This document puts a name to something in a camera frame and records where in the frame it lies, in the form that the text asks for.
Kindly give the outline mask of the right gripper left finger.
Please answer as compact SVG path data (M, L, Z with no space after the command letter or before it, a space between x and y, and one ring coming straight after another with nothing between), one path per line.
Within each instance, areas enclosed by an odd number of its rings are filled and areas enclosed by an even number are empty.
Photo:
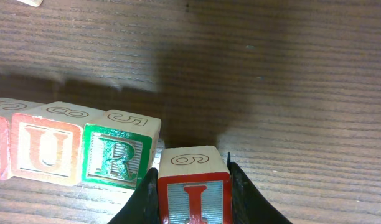
M151 168L124 207L108 224L160 224L158 170Z

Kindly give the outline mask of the red I block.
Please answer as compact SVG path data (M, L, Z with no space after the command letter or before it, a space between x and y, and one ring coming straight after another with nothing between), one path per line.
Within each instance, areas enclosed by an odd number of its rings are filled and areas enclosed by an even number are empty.
M231 175L217 148L164 149L158 199L161 223L231 224Z

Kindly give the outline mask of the red U block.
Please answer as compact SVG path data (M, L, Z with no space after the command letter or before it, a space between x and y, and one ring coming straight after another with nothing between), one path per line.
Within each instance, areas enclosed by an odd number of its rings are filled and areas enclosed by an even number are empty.
M13 114L12 174L59 185L78 184L84 127L103 113L96 108L56 101Z

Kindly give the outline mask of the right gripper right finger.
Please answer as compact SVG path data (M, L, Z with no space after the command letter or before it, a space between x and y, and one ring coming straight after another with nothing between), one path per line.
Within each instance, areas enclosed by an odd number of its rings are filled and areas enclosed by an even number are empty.
M246 173L227 155L232 186L233 224L292 224L260 193Z

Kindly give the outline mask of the green R block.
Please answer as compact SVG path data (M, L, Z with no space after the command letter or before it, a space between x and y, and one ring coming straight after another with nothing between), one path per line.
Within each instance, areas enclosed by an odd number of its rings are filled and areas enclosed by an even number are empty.
M152 167L161 120L109 110L83 132L82 181L135 189Z

